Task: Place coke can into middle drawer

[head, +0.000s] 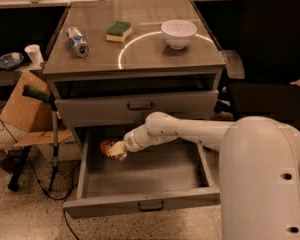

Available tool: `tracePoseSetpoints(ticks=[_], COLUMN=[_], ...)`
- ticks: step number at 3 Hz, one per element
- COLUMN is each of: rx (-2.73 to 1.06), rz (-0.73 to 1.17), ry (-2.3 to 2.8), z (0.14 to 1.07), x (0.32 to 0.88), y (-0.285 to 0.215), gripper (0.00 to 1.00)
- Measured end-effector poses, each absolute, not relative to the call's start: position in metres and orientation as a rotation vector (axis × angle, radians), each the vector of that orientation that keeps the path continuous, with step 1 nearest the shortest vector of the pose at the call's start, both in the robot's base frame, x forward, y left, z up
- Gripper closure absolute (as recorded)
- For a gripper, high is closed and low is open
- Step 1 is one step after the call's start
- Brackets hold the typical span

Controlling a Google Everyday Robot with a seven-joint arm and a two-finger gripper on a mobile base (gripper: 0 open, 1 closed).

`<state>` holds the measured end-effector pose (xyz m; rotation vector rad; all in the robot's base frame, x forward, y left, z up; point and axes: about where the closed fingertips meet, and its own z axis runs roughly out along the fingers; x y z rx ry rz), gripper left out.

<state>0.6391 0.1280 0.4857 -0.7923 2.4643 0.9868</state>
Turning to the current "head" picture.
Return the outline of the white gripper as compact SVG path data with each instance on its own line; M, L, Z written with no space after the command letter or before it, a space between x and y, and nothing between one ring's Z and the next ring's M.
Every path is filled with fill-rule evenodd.
M128 152L139 152L142 147L137 143L133 131L125 134L123 141L114 143L108 149L108 155L116 160L123 161L127 157Z

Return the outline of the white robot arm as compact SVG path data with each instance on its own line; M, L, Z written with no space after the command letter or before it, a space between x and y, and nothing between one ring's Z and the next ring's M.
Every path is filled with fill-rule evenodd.
M182 138L219 153L223 240L300 240L300 132L270 118L177 119L162 112L106 154L123 159Z

